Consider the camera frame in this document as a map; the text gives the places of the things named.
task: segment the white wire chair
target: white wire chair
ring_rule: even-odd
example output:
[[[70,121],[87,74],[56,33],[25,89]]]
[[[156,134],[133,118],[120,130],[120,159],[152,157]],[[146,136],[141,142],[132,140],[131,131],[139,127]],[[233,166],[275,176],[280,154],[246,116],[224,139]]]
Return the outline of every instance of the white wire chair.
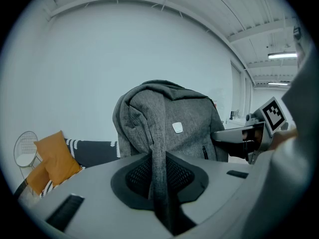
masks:
[[[36,134],[32,131],[26,131],[19,136],[19,138],[17,139],[14,145],[14,149],[13,149],[14,161],[19,167],[24,181],[25,181],[25,178],[21,168],[26,168],[26,167],[34,168],[33,163],[35,159],[38,158],[36,146],[33,143],[35,141],[38,141],[38,137],[36,136]]]

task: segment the orange pillow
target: orange pillow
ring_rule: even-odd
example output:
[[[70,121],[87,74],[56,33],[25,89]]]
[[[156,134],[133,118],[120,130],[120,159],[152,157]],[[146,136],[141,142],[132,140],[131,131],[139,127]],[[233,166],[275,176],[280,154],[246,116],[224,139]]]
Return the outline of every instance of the orange pillow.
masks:
[[[43,159],[53,186],[56,186],[72,175],[81,171],[81,167],[71,156],[64,141],[62,131],[35,141],[37,151]]]
[[[28,185],[37,193],[41,194],[42,190],[44,190],[45,186],[50,181],[49,174],[45,170],[44,162],[41,162],[36,168],[29,173],[26,178]]]

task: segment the ceiling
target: ceiling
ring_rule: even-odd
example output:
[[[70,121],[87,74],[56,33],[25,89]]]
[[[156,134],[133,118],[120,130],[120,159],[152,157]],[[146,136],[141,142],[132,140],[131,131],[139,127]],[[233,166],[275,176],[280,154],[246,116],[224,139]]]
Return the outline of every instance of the ceiling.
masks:
[[[102,0],[43,1],[48,16],[53,17]],[[170,7],[207,27],[237,55],[255,88],[269,88],[269,82],[290,82],[297,74],[296,59],[268,60],[269,53],[295,51],[293,27],[297,15],[285,0],[140,1],[160,9]]]

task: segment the backpack zipper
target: backpack zipper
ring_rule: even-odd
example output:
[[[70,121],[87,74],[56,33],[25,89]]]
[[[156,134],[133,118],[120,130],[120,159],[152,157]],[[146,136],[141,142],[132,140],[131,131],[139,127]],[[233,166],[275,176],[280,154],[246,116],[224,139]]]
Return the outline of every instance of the backpack zipper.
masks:
[[[207,151],[205,145],[203,145],[203,153],[204,153],[204,158],[208,159]]]

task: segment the ceiling light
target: ceiling light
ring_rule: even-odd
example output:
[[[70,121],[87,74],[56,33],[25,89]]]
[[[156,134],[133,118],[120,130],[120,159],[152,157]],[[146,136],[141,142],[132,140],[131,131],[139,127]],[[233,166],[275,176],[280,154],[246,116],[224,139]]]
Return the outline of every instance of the ceiling light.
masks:
[[[279,53],[270,53],[268,54],[269,59],[274,58],[297,58],[296,52],[279,52]]]
[[[269,85],[282,85],[282,86],[287,86],[288,83],[275,83],[275,82],[270,82],[268,83]]]

